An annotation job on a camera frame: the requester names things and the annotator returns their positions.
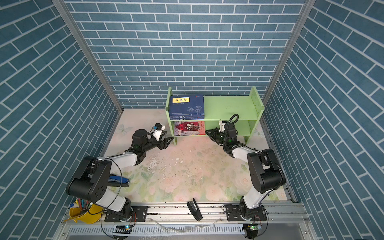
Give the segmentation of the red illustrated book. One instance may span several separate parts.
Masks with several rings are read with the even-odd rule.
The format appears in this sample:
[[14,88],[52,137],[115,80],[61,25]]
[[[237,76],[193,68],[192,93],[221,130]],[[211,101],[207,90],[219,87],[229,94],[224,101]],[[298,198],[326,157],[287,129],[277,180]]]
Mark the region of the red illustrated book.
[[202,136],[205,134],[204,121],[177,121],[174,123],[175,136]]

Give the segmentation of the blue book yellow label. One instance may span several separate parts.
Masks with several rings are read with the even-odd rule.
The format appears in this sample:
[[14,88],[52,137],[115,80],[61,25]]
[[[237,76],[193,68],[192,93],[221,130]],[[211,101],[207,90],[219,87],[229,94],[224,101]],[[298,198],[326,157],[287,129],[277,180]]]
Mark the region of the blue book yellow label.
[[203,95],[171,96],[169,117],[177,120],[203,120],[205,118],[205,104]]

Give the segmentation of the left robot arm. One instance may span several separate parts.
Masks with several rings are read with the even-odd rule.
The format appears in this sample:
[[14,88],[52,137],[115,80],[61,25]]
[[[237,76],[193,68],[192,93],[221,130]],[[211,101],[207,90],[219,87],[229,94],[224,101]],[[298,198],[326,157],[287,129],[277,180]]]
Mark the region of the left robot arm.
[[123,188],[123,168],[141,164],[146,152],[154,148],[165,150],[173,140],[174,137],[167,137],[167,131],[160,124],[150,132],[139,129],[132,136],[131,146],[122,154],[84,157],[67,184],[66,193],[108,210],[117,216],[119,222],[129,221],[133,217],[131,201],[109,189],[110,177],[116,177],[117,187]]

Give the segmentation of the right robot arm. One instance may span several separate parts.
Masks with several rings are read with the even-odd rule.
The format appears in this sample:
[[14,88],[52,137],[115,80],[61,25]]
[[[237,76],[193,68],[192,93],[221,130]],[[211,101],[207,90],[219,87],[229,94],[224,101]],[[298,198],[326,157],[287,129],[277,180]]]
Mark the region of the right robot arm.
[[267,219],[262,201],[272,192],[286,183],[286,177],[273,150],[259,151],[248,147],[238,140],[235,123],[239,115],[234,114],[228,121],[221,121],[220,127],[206,130],[206,135],[232,158],[244,161],[249,166],[252,182],[250,190],[241,197],[240,216],[246,220]]

